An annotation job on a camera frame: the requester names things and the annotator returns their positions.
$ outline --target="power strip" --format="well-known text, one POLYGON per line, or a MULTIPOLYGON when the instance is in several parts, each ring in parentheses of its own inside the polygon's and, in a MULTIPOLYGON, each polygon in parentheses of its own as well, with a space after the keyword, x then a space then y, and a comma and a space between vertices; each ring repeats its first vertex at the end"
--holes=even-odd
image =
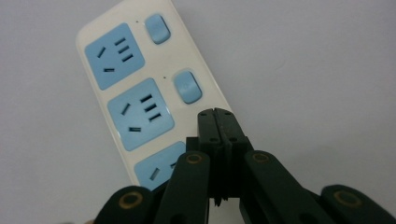
POLYGON ((170 178, 199 112, 231 111, 170 0, 119 3, 81 29, 77 47, 135 185, 170 178))

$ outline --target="black metal arm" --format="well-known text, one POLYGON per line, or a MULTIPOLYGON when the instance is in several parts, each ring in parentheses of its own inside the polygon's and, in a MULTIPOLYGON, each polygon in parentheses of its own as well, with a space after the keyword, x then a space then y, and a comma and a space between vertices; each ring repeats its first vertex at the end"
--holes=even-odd
POLYGON ((154 191, 116 192, 95 224, 204 224, 209 198, 240 198, 246 223, 381 223, 396 219, 361 192, 341 185, 318 196, 304 189, 268 152, 254 150, 233 113, 198 114, 198 137, 187 138, 171 179, 154 191))

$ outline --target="white power strip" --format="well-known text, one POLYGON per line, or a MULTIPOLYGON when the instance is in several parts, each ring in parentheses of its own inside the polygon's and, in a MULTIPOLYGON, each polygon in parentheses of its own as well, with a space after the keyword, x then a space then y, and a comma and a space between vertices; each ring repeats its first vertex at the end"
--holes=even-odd
POLYGON ((230 110, 170 0, 129 0, 78 34, 78 52, 133 184, 172 174, 197 114, 230 110))

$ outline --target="white plastic casing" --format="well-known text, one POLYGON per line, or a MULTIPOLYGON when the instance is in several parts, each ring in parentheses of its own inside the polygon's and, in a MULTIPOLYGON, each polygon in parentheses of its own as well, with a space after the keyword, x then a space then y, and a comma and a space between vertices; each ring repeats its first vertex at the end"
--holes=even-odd
POLYGON ((139 185, 134 171, 134 166, 138 162, 171 146, 175 142, 181 141, 185 143, 187 136, 197 136, 197 114, 199 112, 214 107, 231 111, 218 84, 170 0, 123 1, 83 27, 78 33, 77 46, 93 90, 105 115, 107 125, 125 163, 128 174, 135 185, 139 185), (145 26, 146 18, 153 14, 162 15, 171 32, 170 38, 161 45, 153 43, 145 26), (102 91, 98 87, 90 63, 85 55, 85 48, 124 22, 133 31, 134 39, 145 58, 145 65, 102 91), (181 100, 174 84, 175 75, 186 70, 193 72, 203 94, 200 100, 190 105, 185 104, 181 100), (107 110, 107 103, 148 77, 152 77, 157 83, 174 119, 175 126, 170 131, 154 138, 143 146, 127 151, 107 110))

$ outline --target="blue switch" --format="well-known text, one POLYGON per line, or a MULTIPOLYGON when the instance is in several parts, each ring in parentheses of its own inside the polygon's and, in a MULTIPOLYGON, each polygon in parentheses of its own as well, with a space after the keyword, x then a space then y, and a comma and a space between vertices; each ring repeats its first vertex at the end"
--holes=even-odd
POLYGON ((181 99, 188 105, 202 97, 201 89, 189 71, 182 72, 175 77, 175 86, 181 99))
POLYGON ((146 19, 146 28, 148 29, 148 34, 152 41, 157 45, 165 42, 171 36, 163 17, 159 14, 155 14, 146 19))

